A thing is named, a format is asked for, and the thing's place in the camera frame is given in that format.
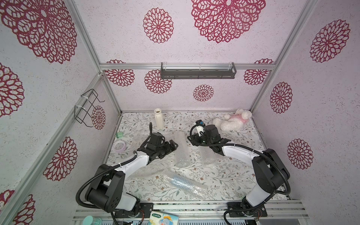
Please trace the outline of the cream ribbed ceramic vase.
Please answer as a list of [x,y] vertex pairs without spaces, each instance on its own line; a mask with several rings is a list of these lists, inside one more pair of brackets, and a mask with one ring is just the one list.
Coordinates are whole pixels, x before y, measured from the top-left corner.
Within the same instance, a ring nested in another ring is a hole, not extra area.
[[160,108],[156,108],[154,110],[154,113],[155,113],[156,127],[158,129],[163,129],[164,128],[164,119],[163,119],[162,110]]

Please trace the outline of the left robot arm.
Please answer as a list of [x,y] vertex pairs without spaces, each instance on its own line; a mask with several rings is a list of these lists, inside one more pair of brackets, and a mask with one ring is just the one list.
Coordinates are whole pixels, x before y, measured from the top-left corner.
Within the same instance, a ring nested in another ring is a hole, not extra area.
[[140,199],[125,193],[125,180],[134,172],[156,159],[177,150],[174,140],[167,141],[161,133],[152,133],[134,151],[134,155],[115,166],[102,164],[96,174],[85,182],[76,194],[77,203],[85,208],[101,209],[107,213],[126,211],[135,216],[140,212]]

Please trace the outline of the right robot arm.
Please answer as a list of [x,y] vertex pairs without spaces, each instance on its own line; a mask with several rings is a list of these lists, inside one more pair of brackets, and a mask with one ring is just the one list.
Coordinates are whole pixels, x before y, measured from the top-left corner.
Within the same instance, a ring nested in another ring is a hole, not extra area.
[[291,193],[290,173],[273,149],[260,151],[237,144],[222,138],[215,125],[203,122],[194,125],[187,138],[194,146],[210,148],[216,154],[253,167],[256,185],[242,200],[243,210],[261,207],[276,194],[286,196]]

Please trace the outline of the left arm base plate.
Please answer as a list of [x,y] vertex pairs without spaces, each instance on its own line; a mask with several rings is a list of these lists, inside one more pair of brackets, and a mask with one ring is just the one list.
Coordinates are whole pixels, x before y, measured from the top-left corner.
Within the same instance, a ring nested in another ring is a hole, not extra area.
[[115,212],[115,218],[150,218],[150,214],[153,211],[154,203],[141,202],[137,203],[131,211],[119,210]]

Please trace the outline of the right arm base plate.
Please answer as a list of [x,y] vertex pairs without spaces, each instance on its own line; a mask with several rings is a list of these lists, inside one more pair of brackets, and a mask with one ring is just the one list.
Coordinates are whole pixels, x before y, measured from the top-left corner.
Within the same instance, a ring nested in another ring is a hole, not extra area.
[[265,209],[265,202],[262,202],[256,206],[251,206],[247,202],[228,202],[227,210],[229,216],[235,217],[267,217],[267,211]]

